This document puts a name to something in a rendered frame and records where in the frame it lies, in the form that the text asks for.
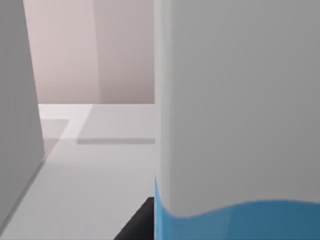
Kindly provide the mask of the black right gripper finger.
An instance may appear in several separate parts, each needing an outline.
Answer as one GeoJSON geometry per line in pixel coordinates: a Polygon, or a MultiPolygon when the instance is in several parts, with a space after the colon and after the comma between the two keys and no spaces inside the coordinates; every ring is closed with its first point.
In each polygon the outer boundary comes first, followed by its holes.
{"type": "Polygon", "coordinates": [[[154,197],[148,197],[114,240],[155,240],[154,197]]]}

